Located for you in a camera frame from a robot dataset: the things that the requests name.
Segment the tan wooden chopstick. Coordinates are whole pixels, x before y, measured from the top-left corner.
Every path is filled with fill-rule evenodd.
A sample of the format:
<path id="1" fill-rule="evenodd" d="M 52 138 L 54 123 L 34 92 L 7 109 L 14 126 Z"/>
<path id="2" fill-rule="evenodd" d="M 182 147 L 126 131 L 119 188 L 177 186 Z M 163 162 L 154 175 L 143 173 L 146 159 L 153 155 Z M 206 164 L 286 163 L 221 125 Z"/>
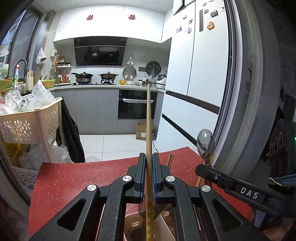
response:
<path id="1" fill-rule="evenodd" d="M 147 138 L 146 138 L 146 240 L 153 237 L 153 180 L 152 180 L 152 118 L 151 118 L 151 85 L 147 85 Z"/>

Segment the plain wooden chopstick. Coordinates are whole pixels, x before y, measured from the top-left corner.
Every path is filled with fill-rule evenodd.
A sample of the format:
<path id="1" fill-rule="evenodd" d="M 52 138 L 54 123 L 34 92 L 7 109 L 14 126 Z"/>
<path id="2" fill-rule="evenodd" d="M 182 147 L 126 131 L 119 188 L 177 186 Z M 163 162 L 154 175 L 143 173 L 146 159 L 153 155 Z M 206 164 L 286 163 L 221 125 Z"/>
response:
<path id="1" fill-rule="evenodd" d="M 166 164 L 169 168 L 172 165 L 173 159 L 174 159 L 174 155 L 173 154 L 170 154 L 169 155 L 169 158 L 168 158 L 168 161 L 167 161 L 167 164 Z"/>

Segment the brown handled metal spoon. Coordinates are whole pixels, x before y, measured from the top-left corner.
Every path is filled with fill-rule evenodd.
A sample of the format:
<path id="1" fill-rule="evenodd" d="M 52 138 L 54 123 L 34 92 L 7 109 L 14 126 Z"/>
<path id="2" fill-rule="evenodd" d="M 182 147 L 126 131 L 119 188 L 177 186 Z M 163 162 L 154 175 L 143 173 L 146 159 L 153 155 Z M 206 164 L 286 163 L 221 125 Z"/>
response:
<path id="1" fill-rule="evenodd" d="M 197 136 L 197 151 L 203 158 L 205 165 L 211 165 L 211 157 L 215 150 L 213 134 L 208 129 L 202 129 Z"/>

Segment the black hanging garment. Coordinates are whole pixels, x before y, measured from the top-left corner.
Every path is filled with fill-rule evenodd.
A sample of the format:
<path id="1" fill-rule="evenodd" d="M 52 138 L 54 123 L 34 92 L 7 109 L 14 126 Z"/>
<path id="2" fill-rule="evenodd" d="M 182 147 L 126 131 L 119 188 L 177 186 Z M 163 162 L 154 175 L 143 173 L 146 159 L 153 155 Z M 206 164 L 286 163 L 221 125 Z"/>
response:
<path id="1" fill-rule="evenodd" d="M 78 126 L 69 113 L 64 100 L 61 101 L 61 117 L 65 146 L 69 152 L 71 161 L 74 163 L 84 163 L 85 154 L 81 144 Z"/>

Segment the cardboard box on floor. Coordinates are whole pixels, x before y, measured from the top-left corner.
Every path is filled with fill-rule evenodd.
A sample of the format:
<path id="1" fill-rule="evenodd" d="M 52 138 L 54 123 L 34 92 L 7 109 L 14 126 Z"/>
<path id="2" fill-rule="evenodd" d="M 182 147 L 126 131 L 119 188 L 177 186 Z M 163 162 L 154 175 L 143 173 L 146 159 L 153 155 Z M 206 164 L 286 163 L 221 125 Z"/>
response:
<path id="1" fill-rule="evenodd" d="M 146 121 L 140 121 L 136 128 L 136 139 L 145 141 L 147 138 L 147 123 Z"/>

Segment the beige perforated storage cart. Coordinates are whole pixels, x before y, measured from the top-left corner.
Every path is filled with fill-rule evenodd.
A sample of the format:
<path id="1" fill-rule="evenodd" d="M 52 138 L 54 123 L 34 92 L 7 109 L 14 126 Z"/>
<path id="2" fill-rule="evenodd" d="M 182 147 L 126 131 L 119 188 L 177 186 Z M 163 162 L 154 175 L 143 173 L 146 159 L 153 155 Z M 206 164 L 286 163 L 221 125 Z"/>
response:
<path id="1" fill-rule="evenodd" d="M 34 186 L 43 162 L 66 163 L 67 148 L 55 142 L 57 131 L 65 142 L 62 127 L 62 98 L 31 111 L 1 115 L 1 137 L 14 173 L 24 186 Z"/>

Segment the black built-in oven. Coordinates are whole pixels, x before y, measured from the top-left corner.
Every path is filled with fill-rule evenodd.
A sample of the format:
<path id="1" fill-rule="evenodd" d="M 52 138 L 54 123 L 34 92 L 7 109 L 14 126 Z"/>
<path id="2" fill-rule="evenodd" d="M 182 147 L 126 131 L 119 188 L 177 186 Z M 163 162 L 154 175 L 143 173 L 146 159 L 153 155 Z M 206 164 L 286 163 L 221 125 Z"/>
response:
<path id="1" fill-rule="evenodd" d="M 147 91 L 119 90 L 118 119 L 146 119 Z"/>

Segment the black wok on stove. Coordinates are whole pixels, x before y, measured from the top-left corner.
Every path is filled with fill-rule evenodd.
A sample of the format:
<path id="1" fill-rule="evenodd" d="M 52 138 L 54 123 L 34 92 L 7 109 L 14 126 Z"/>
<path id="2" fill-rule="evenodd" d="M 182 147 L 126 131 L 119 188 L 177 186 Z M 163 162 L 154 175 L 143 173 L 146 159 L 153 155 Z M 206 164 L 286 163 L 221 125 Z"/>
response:
<path id="1" fill-rule="evenodd" d="M 93 77 L 93 74 L 89 74 L 86 72 L 83 72 L 83 73 L 72 72 L 71 74 L 75 76 L 77 83 L 90 83 Z"/>

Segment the brown cooking pot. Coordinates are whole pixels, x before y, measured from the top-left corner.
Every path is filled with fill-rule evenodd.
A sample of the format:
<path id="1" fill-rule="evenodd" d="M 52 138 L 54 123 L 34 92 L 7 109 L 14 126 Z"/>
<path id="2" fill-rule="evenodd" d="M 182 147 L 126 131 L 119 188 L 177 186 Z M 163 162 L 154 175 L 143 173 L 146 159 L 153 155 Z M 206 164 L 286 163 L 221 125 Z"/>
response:
<path id="1" fill-rule="evenodd" d="M 114 84 L 114 80 L 118 76 L 118 74 L 115 73 L 104 73 L 104 74 L 99 74 L 101 77 L 101 84 Z"/>

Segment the hanging metal strainer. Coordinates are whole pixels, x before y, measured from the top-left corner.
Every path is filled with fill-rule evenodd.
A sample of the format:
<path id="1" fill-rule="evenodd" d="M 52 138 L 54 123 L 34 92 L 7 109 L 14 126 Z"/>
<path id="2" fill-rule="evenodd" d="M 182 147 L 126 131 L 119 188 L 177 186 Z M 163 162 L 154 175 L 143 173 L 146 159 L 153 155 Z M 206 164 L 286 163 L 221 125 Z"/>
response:
<path id="1" fill-rule="evenodd" d="M 137 77 L 137 71 L 134 67 L 132 56 L 128 58 L 126 67 L 122 71 L 122 76 L 128 81 L 133 81 Z"/>

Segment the white refrigerator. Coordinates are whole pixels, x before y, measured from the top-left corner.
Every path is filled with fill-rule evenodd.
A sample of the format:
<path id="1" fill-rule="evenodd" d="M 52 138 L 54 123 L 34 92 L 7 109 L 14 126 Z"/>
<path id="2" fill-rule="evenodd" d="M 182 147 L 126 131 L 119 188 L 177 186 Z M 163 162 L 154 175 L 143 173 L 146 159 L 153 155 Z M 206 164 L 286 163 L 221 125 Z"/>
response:
<path id="1" fill-rule="evenodd" d="M 226 1 L 193 1 L 175 12 L 156 149 L 196 150 L 198 133 L 214 131 L 229 59 Z"/>

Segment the black range hood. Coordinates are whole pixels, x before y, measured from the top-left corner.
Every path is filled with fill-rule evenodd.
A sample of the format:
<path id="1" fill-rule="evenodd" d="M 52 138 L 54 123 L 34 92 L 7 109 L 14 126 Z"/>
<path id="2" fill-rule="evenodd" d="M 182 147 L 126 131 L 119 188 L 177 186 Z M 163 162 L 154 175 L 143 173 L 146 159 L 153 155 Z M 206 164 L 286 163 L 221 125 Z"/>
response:
<path id="1" fill-rule="evenodd" d="M 121 66 L 125 53 L 126 37 L 81 37 L 74 39 L 77 66 Z"/>

